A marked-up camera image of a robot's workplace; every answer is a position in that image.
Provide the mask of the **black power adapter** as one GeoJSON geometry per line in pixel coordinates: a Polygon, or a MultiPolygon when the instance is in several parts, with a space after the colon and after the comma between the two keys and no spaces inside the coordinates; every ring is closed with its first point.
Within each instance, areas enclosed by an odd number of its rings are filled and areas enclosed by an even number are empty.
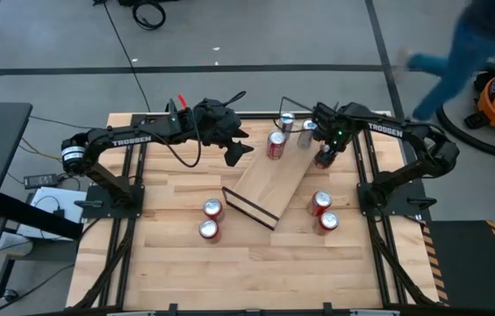
{"type": "Polygon", "coordinates": [[[56,174],[25,176],[23,179],[23,185],[27,190],[41,187],[56,187],[58,184],[59,178],[56,174]]]}

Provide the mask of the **red soda can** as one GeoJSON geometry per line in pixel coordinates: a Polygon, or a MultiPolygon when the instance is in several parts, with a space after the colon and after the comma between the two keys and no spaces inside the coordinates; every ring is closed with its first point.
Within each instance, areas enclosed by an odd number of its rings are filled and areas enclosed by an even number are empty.
{"type": "Polygon", "coordinates": [[[267,156],[271,160],[278,160],[283,155],[286,138],[281,131],[273,131],[269,134],[267,142],[267,156]]]}

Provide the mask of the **red Coca-Cola can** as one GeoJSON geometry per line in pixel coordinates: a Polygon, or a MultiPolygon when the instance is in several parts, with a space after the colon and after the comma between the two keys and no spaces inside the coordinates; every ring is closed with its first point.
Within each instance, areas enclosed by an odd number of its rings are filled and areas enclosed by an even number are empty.
{"type": "Polygon", "coordinates": [[[219,224],[212,219],[202,221],[199,224],[198,232],[207,242],[216,243],[220,240],[219,224]]]}

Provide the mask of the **person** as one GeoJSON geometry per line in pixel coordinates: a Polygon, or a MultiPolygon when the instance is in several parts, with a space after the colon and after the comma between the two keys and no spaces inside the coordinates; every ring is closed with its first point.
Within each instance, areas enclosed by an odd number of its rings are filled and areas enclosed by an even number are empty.
{"type": "Polygon", "coordinates": [[[495,56],[495,0],[471,0],[456,21],[447,56],[403,50],[397,70],[436,75],[439,82],[414,108],[412,117],[425,121],[458,96],[471,76],[495,56]]]}

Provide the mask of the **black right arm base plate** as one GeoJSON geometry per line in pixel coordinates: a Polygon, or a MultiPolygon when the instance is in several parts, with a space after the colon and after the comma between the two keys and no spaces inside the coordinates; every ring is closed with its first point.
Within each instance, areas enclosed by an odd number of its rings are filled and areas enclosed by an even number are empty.
{"type": "Polygon", "coordinates": [[[357,184],[357,194],[361,212],[364,216],[414,216],[434,205],[437,200],[426,197],[422,184],[412,181],[398,187],[387,198],[386,206],[374,204],[367,196],[371,189],[370,183],[357,184]]]}

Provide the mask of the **white paper box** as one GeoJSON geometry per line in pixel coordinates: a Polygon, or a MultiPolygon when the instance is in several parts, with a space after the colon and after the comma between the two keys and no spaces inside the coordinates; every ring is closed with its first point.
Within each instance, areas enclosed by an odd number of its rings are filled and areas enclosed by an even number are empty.
{"type": "MultiPolygon", "coordinates": [[[[64,219],[82,224],[83,209],[76,205],[75,201],[83,201],[85,198],[86,194],[83,191],[43,187],[36,190],[29,205],[51,214],[63,210],[64,219]]],[[[27,238],[68,241],[66,237],[23,224],[18,226],[16,233],[27,238]]]]}

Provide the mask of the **black desk crossbar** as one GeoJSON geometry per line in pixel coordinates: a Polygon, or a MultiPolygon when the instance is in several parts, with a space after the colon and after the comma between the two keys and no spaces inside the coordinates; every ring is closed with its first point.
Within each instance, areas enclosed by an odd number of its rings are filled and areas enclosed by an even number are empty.
{"type": "Polygon", "coordinates": [[[72,240],[78,240],[83,232],[81,223],[61,218],[3,193],[0,193],[0,217],[72,240]]]}

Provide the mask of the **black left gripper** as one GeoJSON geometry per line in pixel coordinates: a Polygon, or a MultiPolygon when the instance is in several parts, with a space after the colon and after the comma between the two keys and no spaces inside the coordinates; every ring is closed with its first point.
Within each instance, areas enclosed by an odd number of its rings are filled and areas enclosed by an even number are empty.
{"type": "Polygon", "coordinates": [[[226,165],[234,167],[244,154],[254,148],[240,141],[232,142],[233,138],[248,138],[249,134],[240,129],[240,117],[227,106],[228,103],[205,98],[193,108],[193,112],[202,144],[226,146],[226,165]]]}

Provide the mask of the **red Fanta strawberry can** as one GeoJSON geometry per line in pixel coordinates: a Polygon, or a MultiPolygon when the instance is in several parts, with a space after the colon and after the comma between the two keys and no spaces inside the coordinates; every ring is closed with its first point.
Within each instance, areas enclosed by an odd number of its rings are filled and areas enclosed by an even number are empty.
{"type": "Polygon", "coordinates": [[[221,222],[225,217],[223,206],[217,198],[209,198],[204,202],[203,213],[216,222],[221,222]]]}

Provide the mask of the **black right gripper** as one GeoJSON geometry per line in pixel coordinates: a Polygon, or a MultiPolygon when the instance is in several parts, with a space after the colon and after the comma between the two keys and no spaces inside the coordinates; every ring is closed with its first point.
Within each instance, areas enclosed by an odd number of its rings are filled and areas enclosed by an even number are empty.
{"type": "MultiPolygon", "coordinates": [[[[312,121],[316,124],[312,137],[316,141],[323,141],[329,147],[346,147],[355,134],[354,123],[342,116],[336,110],[323,103],[317,103],[312,110],[312,121]]],[[[329,163],[331,166],[339,151],[329,149],[329,163]]],[[[314,156],[314,165],[321,166],[322,149],[314,156]]]]}

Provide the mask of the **red can with blue logo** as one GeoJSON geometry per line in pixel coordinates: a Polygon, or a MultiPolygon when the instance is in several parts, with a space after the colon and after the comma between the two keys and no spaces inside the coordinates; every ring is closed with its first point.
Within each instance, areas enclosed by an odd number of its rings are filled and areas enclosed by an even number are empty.
{"type": "Polygon", "coordinates": [[[318,190],[312,195],[307,211],[312,216],[319,216],[331,206],[332,202],[333,199],[329,192],[318,190]]]}

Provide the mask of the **black mat with hazard stripes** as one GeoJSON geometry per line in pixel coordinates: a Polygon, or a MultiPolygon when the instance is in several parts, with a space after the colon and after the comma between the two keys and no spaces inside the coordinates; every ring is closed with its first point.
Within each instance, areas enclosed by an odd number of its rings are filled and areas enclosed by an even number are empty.
{"type": "Polygon", "coordinates": [[[430,221],[421,229],[439,301],[495,310],[495,223],[430,221]]]}

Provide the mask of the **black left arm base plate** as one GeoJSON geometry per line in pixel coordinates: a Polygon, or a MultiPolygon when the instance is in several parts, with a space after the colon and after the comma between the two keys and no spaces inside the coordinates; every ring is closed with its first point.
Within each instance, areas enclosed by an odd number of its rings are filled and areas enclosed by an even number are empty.
{"type": "Polygon", "coordinates": [[[139,218],[143,211],[145,187],[131,185],[131,202],[124,205],[115,202],[107,189],[97,185],[88,188],[85,200],[82,202],[82,217],[86,219],[132,219],[139,218]]]}

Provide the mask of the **wooden shelf with black frame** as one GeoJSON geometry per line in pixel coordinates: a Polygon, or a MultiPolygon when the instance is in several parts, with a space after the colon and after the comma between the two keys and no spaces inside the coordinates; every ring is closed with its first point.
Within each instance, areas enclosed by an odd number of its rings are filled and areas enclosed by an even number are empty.
{"type": "Polygon", "coordinates": [[[273,230],[286,211],[311,167],[320,144],[313,140],[309,148],[300,148],[298,135],[309,111],[294,111],[292,135],[286,141],[283,155],[278,160],[267,156],[269,134],[278,131],[277,112],[242,112],[242,128],[249,134],[247,144],[254,151],[247,154],[249,164],[236,184],[222,188],[226,208],[236,211],[256,223],[273,230]]]}

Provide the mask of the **red can with black label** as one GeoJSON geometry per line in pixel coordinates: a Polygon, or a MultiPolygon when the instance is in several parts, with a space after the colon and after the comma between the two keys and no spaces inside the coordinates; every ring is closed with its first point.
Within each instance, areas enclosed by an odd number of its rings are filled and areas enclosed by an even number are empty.
{"type": "Polygon", "coordinates": [[[334,212],[323,212],[315,218],[314,232],[317,235],[327,235],[339,225],[338,216],[334,212]]]}

